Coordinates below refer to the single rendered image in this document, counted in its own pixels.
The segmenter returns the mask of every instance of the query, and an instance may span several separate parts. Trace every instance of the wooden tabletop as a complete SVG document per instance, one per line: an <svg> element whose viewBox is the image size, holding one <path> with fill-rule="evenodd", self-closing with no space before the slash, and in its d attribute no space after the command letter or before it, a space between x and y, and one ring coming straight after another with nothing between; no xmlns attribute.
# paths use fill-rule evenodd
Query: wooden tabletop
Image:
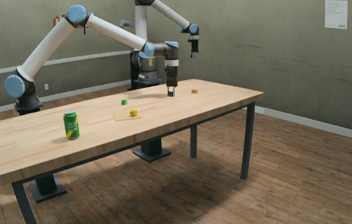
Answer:
<svg viewBox="0 0 352 224"><path fill-rule="evenodd" d="M202 80L86 100L0 121L0 185L67 166L174 131L264 98L259 91ZM127 105L121 100L127 99ZM63 113L74 109L80 137L65 137ZM115 121L112 112L136 109L141 119Z"/></svg>

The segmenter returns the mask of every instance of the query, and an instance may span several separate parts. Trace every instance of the wall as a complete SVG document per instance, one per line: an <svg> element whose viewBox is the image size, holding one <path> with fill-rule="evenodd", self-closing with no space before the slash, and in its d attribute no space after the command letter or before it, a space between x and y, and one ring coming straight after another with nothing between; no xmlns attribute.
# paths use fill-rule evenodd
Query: wall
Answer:
<svg viewBox="0 0 352 224"><path fill-rule="evenodd" d="M189 35L149 9L149 40L180 44L179 80L260 90L258 106L352 129L352 1L347 30L325 28L325 0L162 1L200 25L190 59Z"/></svg>
<svg viewBox="0 0 352 224"><path fill-rule="evenodd" d="M74 4L82 4L96 16L119 25L121 19L134 20L134 3L123 0L0 0L0 69L22 65L50 32L53 19L65 14ZM91 29L74 30L49 60L83 55L132 50L132 48ZM129 55L48 65L35 77L38 96L48 96L90 86L130 79ZM6 95L5 79L0 74L0 106L15 102Z"/></svg>

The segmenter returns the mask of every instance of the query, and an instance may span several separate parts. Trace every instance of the wooden floor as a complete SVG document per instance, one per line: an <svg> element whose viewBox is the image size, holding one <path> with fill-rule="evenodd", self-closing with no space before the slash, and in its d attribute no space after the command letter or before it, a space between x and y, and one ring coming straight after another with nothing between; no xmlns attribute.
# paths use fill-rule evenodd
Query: wooden floor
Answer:
<svg viewBox="0 0 352 224"><path fill-rule="evenodd" d="M128 86L44 103L43 110ZM0 120L18 116L0 113ZM68 193L30 205L38 223L352 223L352 139L256 114L249 175L239 179L246 112L163 139L172 154L146 163L131 150L55 174ZM0 186L0 223L23 223Z"/></svg>

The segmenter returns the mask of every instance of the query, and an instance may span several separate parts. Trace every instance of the white wall trim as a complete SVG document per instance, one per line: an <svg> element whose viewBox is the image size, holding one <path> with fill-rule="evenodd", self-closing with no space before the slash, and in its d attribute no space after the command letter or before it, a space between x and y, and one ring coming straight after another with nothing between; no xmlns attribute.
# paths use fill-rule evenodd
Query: white wall trim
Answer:
<svg viewBox="0 0 352 224"><path fill-rule="evenodd" d="M255 112L259 113L259 114L271 116L274 118L283 119L285 121L290 121L293 123L302 124L304 126L317 128L317 129L320 129L323 131L328 131L331 133L335 133L335 134L339 134L342 136L352 138L352 130L351 129L342 128L342 127L339 127L336 125L327 124L327 123L315 121L313 119L303 118L303 117L296 116L293 114L288 114L288 113L284 113L284 112L280 112L280 111L276 111L276 110L272 110L272 109L267 109L267 108L263 108L260 106L255 106Z"/></svg>
<svg viewBox="0 0 352 224"><path fill-rule="evenodd" d="M63 59L58 59L58 60L51 60L47 61L44 63L43 66L46 65L56 65L59 63L67 63L67 62L76 62L80 60L88 60L88 59L94 59L94 58L102 58L102 57L110 57L110 56L117 56L117 55L126 55L130 54L130 50L124 50L124 51L119 51L119 52L108 52L108 53L102 53L102 54L93 54L93 55L84 55L84 56L78 56L78 57L71 57L71 58L63 58ZM16 67L10 67L10 68L1 68L0 69L0 74L6 73L6 72L13 72Z"/></svg>
<svg viewBox="0 0 352 224"><path fill-rule="evenodd" d="M40 97L39 100L41 102L52 101L52 100L57 100L57 99L61 99L61 98L69 97L69 96L75 96L75 95L90 93L93 91L105 90L108 88L114 88L114 87L118 87L118 86L129 85L129 84L131 84L131 80L125 80L125 81L109 83L109 84L100 85L100 86L93 86L93 87L89 87L89 88L84 88L81 90L74 90L74 91L68 91L65 93L44 96L44 97ZM13 109L14 109L14 104L0 106L0 112L13 110Z"/></svg>

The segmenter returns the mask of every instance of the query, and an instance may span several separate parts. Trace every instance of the white paper on wall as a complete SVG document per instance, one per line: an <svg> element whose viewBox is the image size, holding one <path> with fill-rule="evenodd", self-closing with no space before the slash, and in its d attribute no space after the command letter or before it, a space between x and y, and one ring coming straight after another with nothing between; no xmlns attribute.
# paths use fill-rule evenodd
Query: white paper on wall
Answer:
<svg viewBox="0 0 352 224"><path fill-rule="evenodd" d="M325 0L325 27L335 29L348 28L347 0Z"/></svg>

